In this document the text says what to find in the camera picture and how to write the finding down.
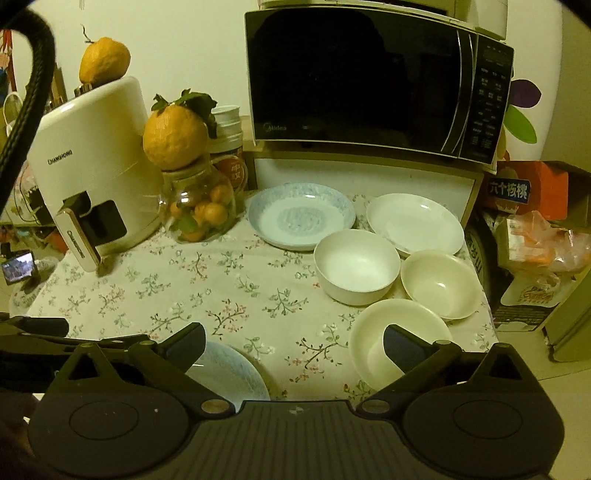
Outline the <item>cream bowl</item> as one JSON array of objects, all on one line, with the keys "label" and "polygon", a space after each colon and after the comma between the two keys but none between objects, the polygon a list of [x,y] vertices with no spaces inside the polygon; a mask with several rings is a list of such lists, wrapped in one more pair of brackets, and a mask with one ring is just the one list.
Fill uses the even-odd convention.
[{"label": "cream bowl", "polygon": [[363,382],[379,391],[403,375],[403,370],[386,355],[384,331],[396,324],[429,344],[452,340],[446,323],[423,305],[407,299],[387,299],[370,305],[359,317],[349,336],[349,354]]},{"label": "cream bowl", "polygon": [[472,267],[439,251],[411,254],[402,264],[408,296],[445,321],[468,318],[481,302],[482,287]]}]

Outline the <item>blue patterned plate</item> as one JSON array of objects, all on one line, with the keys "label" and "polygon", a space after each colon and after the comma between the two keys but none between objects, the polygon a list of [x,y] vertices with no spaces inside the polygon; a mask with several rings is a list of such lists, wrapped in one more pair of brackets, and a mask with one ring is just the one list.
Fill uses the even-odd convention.
[{"label": "blue patterned plate", "polygon": [[242,409],[245,401],[270,401],[269,390],[256,367],[228,345],[207,342],[204,354],[186,371],[197,383]]},{"label": "blue patterned plate", "polygon": [[259,191],[247,218],[263,241],[296,252],[315,249],[329,234],[350,229],[356,210],[346,195],[317,183],[287,183]]}]

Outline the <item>large white bowl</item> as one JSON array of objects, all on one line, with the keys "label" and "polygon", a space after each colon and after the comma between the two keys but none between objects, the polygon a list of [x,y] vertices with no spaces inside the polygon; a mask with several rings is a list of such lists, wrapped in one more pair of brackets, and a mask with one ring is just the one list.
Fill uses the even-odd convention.
[{"label": "large white bowl", "polygon": [[349,306],[366,306],[384,298],[402,266],[391,242],[356,229],[335,232],[319,241],[314,262],[325,294]]}]

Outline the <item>white plate with swirls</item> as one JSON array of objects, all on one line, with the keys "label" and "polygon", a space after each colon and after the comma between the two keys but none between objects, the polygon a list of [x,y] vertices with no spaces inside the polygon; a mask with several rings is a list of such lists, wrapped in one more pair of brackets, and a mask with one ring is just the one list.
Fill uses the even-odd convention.
[{"label": "white plate with swirls", "polygon": [[422,196],[392,193],[370,201],[367,221],[404,255],[423,250],[457,254],[464,244],[464,229],[445,206]]}]

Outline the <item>round floral cushion stool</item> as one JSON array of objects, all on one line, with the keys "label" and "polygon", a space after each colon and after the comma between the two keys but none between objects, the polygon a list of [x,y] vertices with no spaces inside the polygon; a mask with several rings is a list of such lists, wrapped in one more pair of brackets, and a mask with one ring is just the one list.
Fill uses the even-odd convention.
[{"label": "round floral cushion stool", "polygon": [[27,313],[43,286],[57,268],[58,263],[59,260],[55,257],[45,257],[35,261],[36,272],[34,275],[19,282],[12,289],[8,303],[11,316],[21,316]]}]

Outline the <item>small phone screen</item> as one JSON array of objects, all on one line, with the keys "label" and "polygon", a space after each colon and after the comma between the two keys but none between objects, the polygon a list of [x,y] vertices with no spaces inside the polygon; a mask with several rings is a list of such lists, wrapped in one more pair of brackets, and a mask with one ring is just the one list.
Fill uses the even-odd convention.
[{"label": "small phone screen", "polygon": [[15,252],[1,264],[1,271],[7,285],[29,280],[37,275],[37,266],[30,250]]}]

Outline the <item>floral tablecloth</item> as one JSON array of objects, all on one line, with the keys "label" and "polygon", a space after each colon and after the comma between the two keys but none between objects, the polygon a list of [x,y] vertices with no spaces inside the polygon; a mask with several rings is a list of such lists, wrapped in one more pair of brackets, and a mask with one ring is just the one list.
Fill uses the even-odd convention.
[{"label": "floral tablecloth", "polygon": [[[64,318],[72,338],[88,340],[144,334],[159,342],[198,322],[207,342],[249,359],[274,400],[359,403],[376,391],[353,367],[349,336],[374,303],[349,306],[325,294],[314,251],[271,246],[247,217],[198,243],[159,231],[95,272],[65,255],[27,315]],[[483,291],[474,314],[445,323],[466,351],[485,352],[496,342]]]}]

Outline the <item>snack box with logo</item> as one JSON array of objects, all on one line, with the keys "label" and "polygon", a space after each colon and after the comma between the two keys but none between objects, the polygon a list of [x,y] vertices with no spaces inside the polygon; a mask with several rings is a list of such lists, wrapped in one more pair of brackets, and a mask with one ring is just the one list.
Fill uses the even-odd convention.
[{"label": "snack box with logo", "polygon": [[495,329],[498,332],[536,330],[569,296],[576,283],[573,274],[515,276],[500,299],[491,303]]}]

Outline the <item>glass jar of small oranges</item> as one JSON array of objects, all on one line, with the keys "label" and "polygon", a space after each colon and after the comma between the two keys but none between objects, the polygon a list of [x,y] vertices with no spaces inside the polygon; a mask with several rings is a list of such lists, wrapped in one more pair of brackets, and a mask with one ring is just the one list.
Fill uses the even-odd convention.
[{"label": "glass jar of small oranges", "polygon": [[170,172],[163,172],[159,215],[167,235],[178,243],[216,238],[235,222],[235,191],[209,154]]}]

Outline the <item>plastic bag with orange packs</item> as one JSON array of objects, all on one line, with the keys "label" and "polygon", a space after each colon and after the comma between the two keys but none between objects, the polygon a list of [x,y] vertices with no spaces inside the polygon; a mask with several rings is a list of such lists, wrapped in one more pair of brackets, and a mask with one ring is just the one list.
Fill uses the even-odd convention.
[{"label": "plastic bag with orange packs", "polygon": [[575,273],[590,265],[590,234],[552,226],[538,211],[496,226],[497,259],[512,272]]}]

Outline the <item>white Changhong air fryer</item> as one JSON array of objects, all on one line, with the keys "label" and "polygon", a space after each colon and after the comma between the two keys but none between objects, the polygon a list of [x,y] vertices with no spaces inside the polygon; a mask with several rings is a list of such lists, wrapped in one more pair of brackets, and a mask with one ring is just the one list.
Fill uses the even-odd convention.
[{"label": "white Changhong air fryer", "polygon": [[28,154],[54,224],[87,272],[160,226],[162,174],[145,156],[139,82],[125,76],[45,114]]}]

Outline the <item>orange carton box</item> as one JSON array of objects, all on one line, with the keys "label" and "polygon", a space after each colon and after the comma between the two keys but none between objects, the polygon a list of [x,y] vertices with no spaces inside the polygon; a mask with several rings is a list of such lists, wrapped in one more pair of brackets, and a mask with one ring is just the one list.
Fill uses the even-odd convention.
[{"label": "orange carton box", "polygon": [[548,221],[575,218],[590,197],[590,173],[563,162],[502,160],[486,174],[478,203],[495,211],[523,215],[537,211]]}]

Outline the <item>large orange citrus with leaves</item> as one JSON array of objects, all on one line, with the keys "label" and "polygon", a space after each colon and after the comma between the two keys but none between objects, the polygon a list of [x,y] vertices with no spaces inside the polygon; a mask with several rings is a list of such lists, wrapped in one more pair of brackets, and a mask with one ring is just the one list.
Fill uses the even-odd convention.
[{"label": "large orange citrus with leaves", "polygon": [[172,172],[194,163],[217,137],[212,113],[217,102],[208,93],[184,89],[173,101],[155,94],[142,134],[147,158],[161,171]]}]

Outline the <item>black microwave oven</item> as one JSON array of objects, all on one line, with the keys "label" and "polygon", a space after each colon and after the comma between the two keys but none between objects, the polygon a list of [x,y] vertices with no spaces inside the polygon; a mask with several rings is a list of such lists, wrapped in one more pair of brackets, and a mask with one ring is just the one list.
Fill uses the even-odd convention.
[{"label": "black microwave oven", "polygon": [[245,14],[253,133],[489,165],[514,51],[442,16],[290,5]]}]

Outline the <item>white appliance on microwave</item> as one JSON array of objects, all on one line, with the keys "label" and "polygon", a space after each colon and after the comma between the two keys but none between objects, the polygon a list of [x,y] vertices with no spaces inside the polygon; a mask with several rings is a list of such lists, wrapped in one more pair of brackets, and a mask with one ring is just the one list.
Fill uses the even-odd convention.
[{"label": "white appliance on microwave", "polygon": [[425,16],[451,23],[463,24],[497,40],[507,36],[508,2],[481,0],[432,1],[259,1],[260,10],[281,7],[358,7]]}]

